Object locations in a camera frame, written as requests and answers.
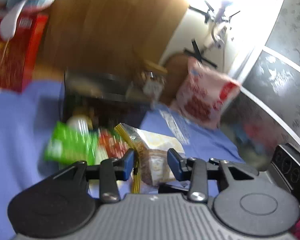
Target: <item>red cereal box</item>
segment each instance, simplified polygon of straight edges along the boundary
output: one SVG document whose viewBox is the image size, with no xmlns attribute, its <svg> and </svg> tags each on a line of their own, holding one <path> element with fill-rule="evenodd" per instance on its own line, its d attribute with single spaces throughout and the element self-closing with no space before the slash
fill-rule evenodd
<svg viewBox="0 0 300 240">
<path fill-rule="evenodd" d="M 17 20 L 14 37 L 0 37 L 0 88 L 21 92 L 32 80 L 40 40 L 48 16 L 22 14 Z"/>
</svg>

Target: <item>red and white bag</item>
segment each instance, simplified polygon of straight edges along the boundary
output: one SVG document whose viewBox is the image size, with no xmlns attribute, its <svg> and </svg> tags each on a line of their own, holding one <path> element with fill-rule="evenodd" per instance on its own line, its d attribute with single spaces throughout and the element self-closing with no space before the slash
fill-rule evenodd
<svg viewBox="0 0 300 240">
<path fill-rule="evenodd" d="M 224 103 L 240 92 L 240 84 L 210 69 L 191 57 L 188 60 L 188 76 L 179 88 L 172 108 L 189 120 L 210 129 L 217 128 Z"/>
</svg>

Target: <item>snack bag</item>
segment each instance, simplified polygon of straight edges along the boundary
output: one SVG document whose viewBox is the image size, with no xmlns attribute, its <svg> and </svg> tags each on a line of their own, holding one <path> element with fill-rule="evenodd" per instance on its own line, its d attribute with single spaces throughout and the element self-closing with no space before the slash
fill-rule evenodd
<svg viewBox="0 0 300 240">
<path fill-rule="evenodd" d="M 193 57 L 188 60 L 188 72 L 171 108 L 198 125 L 215 129 L 222 106 L 239 94 L 240 84 L 226 74 L 203 66 Z"/>
<path fill-rule="evenodd" d="M 121 159 L 126 151 L 129 149 L 128 144 L 121 138 L 121 136 L 108 129 L 98 129 L 99 144 L 104 147 L 109 158 Z"/>
<path fill-rule="evenodd" d="M 86 161 L 88 165 L 94 165 L 97 147 L 97 134 L 82 135 L 58 122 L 44 153 L 44 159 L 68 165 L 76 161 Z"/>
</svg>

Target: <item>plastic bag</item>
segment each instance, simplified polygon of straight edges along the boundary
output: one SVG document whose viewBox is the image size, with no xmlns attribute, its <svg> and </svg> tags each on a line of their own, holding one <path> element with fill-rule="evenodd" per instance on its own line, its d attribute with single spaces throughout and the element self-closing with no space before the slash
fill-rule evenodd
<svg viewBox="0 0 300 240">
<path fill-rule="evenodd" d="M 109 158 L 121 159 L 129 149 L 128 144 L 115 131 L 101 128 L 98 129 L 98 136 L 99 144 L 104 147 Z"/>
<path fill-rule="evenodd" d="M 138 155 L 134 158 L 133 172 L 131 175 L 131 193 L 138 194 L 140 193 L 141 185 L 139 152 L 144 149 L 142 140 L 139 136 L 137 136 L 135 128 L 124 123 L 119 123 L 114 130 L 127 142 L 130 148 L 134 149 L 138 153 Z"/>
<path fill-rule="evenodd" d="M 188 73 L 171 108 L 203 127 L 217 128 L 222 106 L 239 94 L 240 84 L 193 57 L 188 60 Z"/>
<path fill-rule="evenodd" d="M 62 164 L 86 161 L 88 165 L 94 165 L 97 147 L 97 134 L 82 135 L 58 122 L 44 153 L 44 159 Z"/>
<path fill-rule="evenodd" d="M 181 156 L 185 156 L 183 147 L 176 138 L 140 130 L 126 124 L 118 126 L 124 133 L 122 135 L 119 132 L 120 135 L 128 142 L 129 146 L 134 145 L 133 148 L 138 152 L 141 179 L 144 183 L 157 186 L 159 183 L 175 180 L 168 165 L 167 150 L 174 148 Z"/>
</svg>

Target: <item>wooden cabinet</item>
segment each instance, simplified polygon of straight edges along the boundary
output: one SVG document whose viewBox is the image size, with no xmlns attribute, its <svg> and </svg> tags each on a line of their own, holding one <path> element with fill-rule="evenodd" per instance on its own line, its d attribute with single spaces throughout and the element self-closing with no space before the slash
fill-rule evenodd
<svg viewBox="0 0 300 240">
<path fill-rule="evenodd" d="M 56 0 L 37 68 L 130 78 L 139 64 L 134 51 L 157 63 L 187 7 L 185 0 Z"/>
</svg>

